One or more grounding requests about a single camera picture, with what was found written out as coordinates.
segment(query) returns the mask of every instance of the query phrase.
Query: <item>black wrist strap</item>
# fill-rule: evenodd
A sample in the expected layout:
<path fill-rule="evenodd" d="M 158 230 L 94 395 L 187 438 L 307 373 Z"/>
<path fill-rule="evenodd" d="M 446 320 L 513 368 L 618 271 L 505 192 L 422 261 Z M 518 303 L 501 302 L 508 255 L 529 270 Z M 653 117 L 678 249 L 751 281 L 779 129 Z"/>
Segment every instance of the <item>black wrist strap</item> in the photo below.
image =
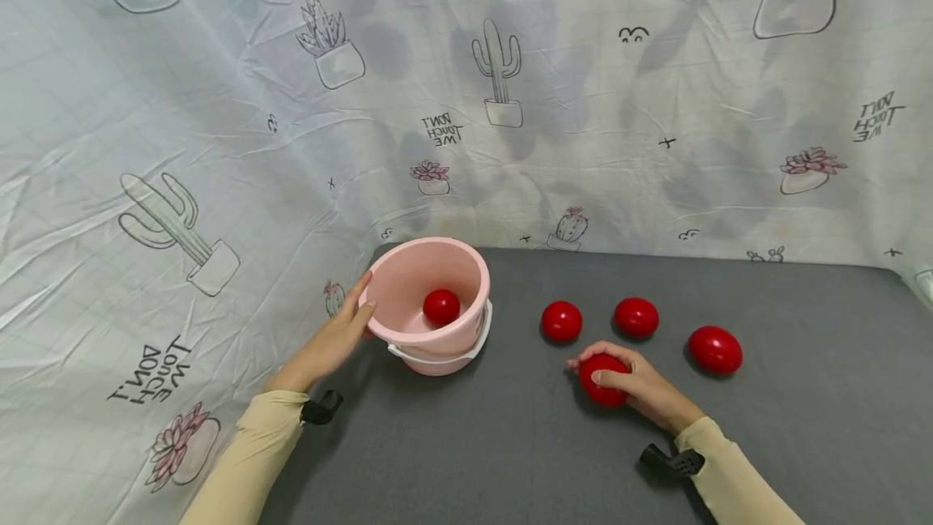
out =
<path fill-rule="evenodd" d="M 343 404 L 343 396 L 337 391 L 327 391 L 321 401 L 307 401 L 301 407 L 301 423 L 309 422 L 315 426 L 323 426 L 330 423 L 337 414 L 337 410 Z"/>
<path fill-rule="evenodd" d="M 706 458 L 693 449 L 684 450 L 677 456 L 670 457 L 653 444 L 646 447 L 639 459 L 652 472 L 671 478 L 671 480 L 695 476 L 706 463 Z"/>

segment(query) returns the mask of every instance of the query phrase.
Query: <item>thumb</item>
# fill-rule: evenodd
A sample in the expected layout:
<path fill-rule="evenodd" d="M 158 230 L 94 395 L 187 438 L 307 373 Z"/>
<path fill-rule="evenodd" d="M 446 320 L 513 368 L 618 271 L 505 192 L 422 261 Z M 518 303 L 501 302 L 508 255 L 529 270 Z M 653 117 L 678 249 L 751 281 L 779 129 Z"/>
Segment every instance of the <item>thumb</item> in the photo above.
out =
<path fill-rule="evenodd" d="M 595 371 L 591 378 L 593 378 L 593 383 L 600 387 L 622 390 L 629 394 L 631 394 L 632 390 L 636 388 L 638 384 L 638 379 L 631 373 L 618 373 L 616 371 Z"/>

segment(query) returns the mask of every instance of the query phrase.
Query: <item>bucket handle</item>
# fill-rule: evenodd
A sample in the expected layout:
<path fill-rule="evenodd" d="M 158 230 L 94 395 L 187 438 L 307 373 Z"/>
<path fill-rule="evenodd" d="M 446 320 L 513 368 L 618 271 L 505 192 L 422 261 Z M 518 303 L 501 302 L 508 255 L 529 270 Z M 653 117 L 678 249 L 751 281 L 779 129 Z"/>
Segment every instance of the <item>bucket handle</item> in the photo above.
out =
<path fill-rule="evenodd" d="M 448 365 L 454 363 L 454 361 L 462 361 L 464 359 L 475 359 L 479 355 L 480 351 L 483 351 L 483 346 L 486 344 L 486 339 L 489 339 L 489 327 L 492 326 L 492 303 L 487 299 L 486 308 L 483 311 L 483 320 L 479 322 L 479 340 L 476 341 L 476 345 L 473 348 L 469 349 L 468 352 L 455 357 L 454 359 L 448 359 L 447 361 L 428 361 L 425 359 L 420 359 L 414 355 L 407 354 L 401 348 L 398 348 L 397 345 L 389 343 L 389 352 L 397 357 L 403 359 L 408 359 L 413 361 L 413 363 L 420 363 L 422 365 Z"/>

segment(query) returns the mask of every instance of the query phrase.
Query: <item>pink bucket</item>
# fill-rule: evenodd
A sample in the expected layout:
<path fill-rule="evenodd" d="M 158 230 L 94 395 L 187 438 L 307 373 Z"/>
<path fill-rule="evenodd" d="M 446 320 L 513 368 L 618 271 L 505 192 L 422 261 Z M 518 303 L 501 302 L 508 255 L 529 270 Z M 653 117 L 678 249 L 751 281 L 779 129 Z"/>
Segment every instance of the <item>pink bucket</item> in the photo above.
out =
<path fill-rule="evenodd" d="M 389 250 L 369 269 L 373 280 L 360 304 L 379 303 L 369 330 L 407 366 L 423 375 L 449 375 L 483 348 L 492 308 L 489 268 L 477 250 L 450 237 L 424 237 Z M 460 299 L 460 317 L 434 329 L 421 308 L 424 297 L 441 288 Z"/>

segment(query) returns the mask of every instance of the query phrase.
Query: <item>red ball in bucket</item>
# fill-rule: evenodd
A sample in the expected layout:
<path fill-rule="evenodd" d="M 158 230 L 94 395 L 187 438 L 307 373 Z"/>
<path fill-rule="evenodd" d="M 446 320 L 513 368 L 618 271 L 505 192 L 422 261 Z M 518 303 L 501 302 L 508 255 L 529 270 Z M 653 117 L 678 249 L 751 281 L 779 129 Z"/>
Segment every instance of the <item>red ball in bucket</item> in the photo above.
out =
<path fill-rule="evenodd" d="M 716 375 L 731 375 L 742 366 L 742 345 L 726 329 L 700 327 L 687 341 L 690 356 L 702 370 Z"/>
<path fill-rule="evenodd" d="M 596 385 L 593 380 L 593 373 L 602 370 L 615 371 L 617 373 L 631 373 L 632 370 L 622 361 L 607 355 L 606 353 L 596 353 L 593 357 L 583 361 L 579 366 L 579 379 L 586 395 L 590 400 L 600 404 L 604 408 L 620 408 L 624 406 L 628 394 L 625 391 L 614 390 L 610 387 Z"/>
<path fill-rule="evenodd" d="M 460 299 L 450 290 L 435 290 L 424 297 L 421 309 L 435 327 L 447 327 L 460 316 Z"/>
<path fill-rule="evenodd" d="M 616 305 L 613 313 L 616 327 L 634 339 L 647 339 L 658 329 L 658 310 L 639 297 L 629 297 Z"/>
<path fill-rule="evenodd" d="M 566 343 L 576 339 L 583 330 L 581 311 L 566 300 L 547 305 L 541 313 L 541 333 L 555 343 Z"/>

